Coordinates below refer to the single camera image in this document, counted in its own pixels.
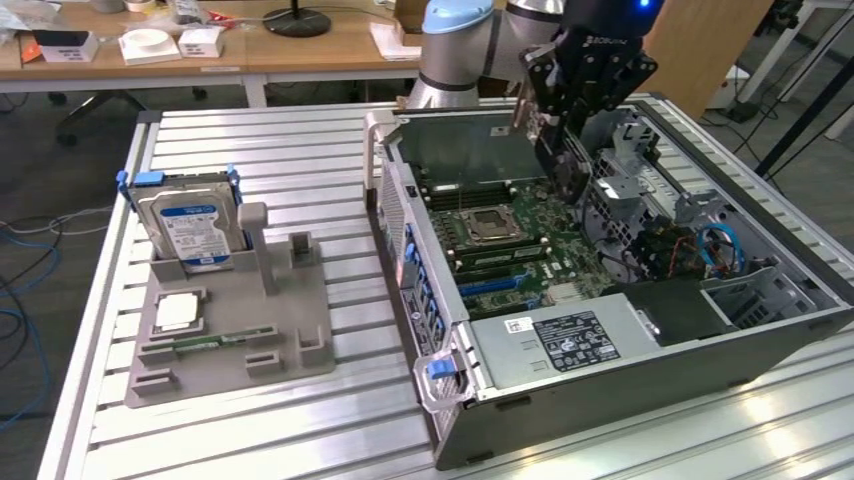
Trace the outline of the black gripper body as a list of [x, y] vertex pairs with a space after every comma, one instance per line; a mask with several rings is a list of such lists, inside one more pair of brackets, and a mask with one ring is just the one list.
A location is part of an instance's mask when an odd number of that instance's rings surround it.
[[658, 1], [601, 0], [565, 3], [554, 43], [558, 45], [568, 99], [580, 98], [585, 79], [592, 76], [596, 66], [613, 54], [646, 54], [644, 40], [660, 13]]

